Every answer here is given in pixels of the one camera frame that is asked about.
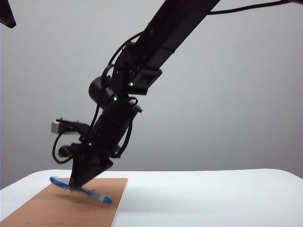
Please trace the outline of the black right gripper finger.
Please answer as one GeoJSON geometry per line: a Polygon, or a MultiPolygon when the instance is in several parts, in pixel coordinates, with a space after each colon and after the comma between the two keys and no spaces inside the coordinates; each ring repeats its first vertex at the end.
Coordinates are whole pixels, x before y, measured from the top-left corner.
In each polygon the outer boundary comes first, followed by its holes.
{"type": "Polygon", "coordinates": [[[87,159],[74,158],[72,162],[69,187],[71,189],[82,187],[84,184],[112,166],[113,162],[110,159],[100,159],[96,157],[87,159]]]}

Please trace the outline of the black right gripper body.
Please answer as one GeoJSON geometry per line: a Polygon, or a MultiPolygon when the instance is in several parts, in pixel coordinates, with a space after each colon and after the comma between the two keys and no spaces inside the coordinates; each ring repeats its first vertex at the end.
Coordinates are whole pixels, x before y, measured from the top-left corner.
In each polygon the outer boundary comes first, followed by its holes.
{"type": "Polygon", "coordinates": [[[126,149],[118,143],[126,132],[126,125],[110,122],[98,122],[92,128],[83,123],[71,122],[72,130],[80,135],[80,143],[70,145],[70,157],[74,161],[107,162],[110,158],[120,158],[126,149]]]}

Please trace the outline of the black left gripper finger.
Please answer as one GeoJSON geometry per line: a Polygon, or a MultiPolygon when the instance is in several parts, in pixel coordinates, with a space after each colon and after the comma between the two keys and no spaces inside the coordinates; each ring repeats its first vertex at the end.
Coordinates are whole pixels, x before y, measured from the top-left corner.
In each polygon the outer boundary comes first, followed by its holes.
{"type": "Polygon", "coordinates": [[[8,28],[14,28],[16,21],[8,0],[0,0],[0,22],[8,28]]]}

